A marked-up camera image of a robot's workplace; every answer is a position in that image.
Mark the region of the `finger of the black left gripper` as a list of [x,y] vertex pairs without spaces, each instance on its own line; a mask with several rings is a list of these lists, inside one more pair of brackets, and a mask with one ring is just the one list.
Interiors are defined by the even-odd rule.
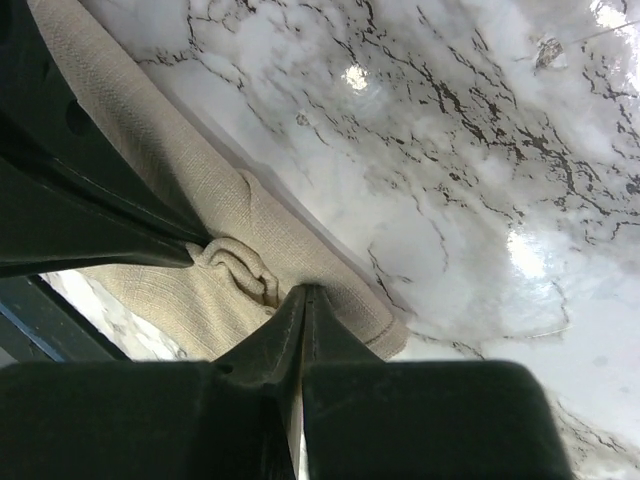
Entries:
[[3,278],[106,264],[185,268],[186,247],[1,161]]
[[199,220],[159,200],[80,106],[24,1],[1,4],[1,161],[182,243]]

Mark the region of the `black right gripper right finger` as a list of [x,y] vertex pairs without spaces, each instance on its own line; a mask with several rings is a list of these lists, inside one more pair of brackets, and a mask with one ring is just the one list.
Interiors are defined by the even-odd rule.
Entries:
[[384,362],[305,289],[303,405],[313,479],[568,479],[545,394],[509,361]]

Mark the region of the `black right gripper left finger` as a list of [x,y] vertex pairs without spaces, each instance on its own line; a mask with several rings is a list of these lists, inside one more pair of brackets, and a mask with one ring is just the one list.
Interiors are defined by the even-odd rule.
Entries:
[[5,479],[293,479],[306,290],[214,362],[1,372]]

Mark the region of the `beige cloth napkin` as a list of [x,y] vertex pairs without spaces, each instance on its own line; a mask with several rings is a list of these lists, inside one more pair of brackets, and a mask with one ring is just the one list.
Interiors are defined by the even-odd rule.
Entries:
[[187,244],[187,268],[105,265],[87,277],[192,359],[220,357],[306,283],[326,288],[336,317],[379,357],[405,347],[406,327],[361,277],[221,156],[79,2],[29,7],[100,131],[155,194],[206,230]]

